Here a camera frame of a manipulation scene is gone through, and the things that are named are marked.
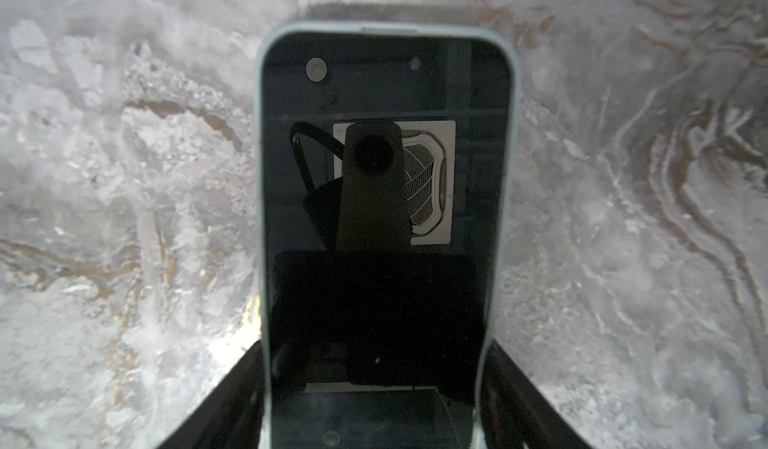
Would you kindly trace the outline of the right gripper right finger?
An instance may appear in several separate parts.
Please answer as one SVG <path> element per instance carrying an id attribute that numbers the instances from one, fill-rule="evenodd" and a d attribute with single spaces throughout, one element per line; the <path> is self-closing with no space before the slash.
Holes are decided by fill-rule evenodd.
<path id="1" fill-rule="evenodd" d="M 590 448 L 496 341 L 482 371 L 481 425 L 489 448 Z"/>

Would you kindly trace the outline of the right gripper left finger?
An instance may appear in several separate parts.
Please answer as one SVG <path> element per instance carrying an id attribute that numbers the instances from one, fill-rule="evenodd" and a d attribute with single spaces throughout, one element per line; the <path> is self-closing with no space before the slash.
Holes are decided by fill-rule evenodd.
<path id="1" fill-rule="evenodd" d="M 264 413 L 261 343 L 254 343 L 162 448 L 256 448 Z"/>

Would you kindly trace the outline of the phone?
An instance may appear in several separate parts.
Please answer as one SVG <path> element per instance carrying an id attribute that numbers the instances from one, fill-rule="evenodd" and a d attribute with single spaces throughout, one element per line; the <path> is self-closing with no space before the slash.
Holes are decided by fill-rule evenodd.
<path id="1" fill-rule="evenodd" d="M 518 62 L 488 30 L 305 21 L 257 63 L 271 448 L 471 448 Z"/>

